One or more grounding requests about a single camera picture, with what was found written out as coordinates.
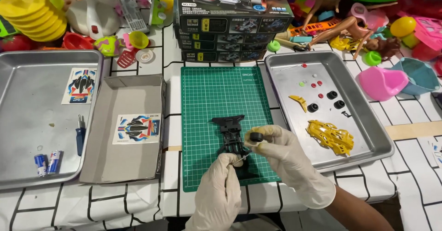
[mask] yellow stacking cups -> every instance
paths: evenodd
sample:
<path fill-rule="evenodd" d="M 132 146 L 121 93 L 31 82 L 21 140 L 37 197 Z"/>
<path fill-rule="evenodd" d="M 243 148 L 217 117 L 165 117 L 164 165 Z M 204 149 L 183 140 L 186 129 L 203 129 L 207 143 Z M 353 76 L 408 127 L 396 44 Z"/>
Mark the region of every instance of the yellow stacking cups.
<path fill-rule="evenodd" d="M 66 17 L 49 0 L 0 0 L 0 15 L 37 42 L 54 41 L 66 31 Z"/>

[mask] screwdriver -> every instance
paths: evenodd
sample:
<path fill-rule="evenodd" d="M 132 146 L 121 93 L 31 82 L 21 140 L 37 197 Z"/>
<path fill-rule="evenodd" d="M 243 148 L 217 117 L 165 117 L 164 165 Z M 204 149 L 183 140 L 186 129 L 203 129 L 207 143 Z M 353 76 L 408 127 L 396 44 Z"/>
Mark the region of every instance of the screwdriver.
<path fill-rule="evenodd" d="M 78 128 L 75 129 L 75 132 L 77 132 L 77 154 L 78 156 L 81 156 L 81 153 L 83 152 L 84 136 L 86 134 L 86 128 L 84 121 L 81 120 L 81 115 L 78 115 Z"/>

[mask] cardboard box lid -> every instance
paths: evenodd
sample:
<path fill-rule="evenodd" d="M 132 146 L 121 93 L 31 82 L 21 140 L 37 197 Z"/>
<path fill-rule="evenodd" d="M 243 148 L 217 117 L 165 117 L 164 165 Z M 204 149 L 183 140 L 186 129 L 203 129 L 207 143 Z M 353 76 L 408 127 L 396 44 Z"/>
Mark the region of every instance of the cardboard box lid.
<path fill-rule="evenodd" d="M 165 84 L 162 75 L 104 79 L 86 136 L 81 183 L 115 183 L 155 178 L 163 133 Z M 118 115 L 161 113 L 157 143 L 113 145 Z"/>

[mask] teal plastic bowl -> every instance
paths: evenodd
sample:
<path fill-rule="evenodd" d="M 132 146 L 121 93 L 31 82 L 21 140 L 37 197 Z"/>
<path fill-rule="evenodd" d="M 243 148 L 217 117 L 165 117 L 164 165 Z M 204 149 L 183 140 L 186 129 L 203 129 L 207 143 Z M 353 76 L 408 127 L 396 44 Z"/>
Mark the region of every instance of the teal plastic bowl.
<path fill-rule="evenodd" d="M 422 95 L 439 89 L 437 75 L 429 64 L 413 58 L 401 58 L 391 70 L 402 70 L 408 76 L 408 84 L 402 93 L 409 95 Z"/>

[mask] stacked product box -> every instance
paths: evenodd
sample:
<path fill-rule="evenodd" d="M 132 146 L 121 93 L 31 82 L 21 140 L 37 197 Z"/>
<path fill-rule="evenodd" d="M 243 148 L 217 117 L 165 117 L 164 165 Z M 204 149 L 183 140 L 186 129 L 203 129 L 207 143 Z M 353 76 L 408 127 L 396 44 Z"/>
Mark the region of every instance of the stacked product box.
<path fill-rule="evenodd" d="M 261 60 L 293 19 L 287 0 L 175 0 L 174 34 L 193 62 Z"/>

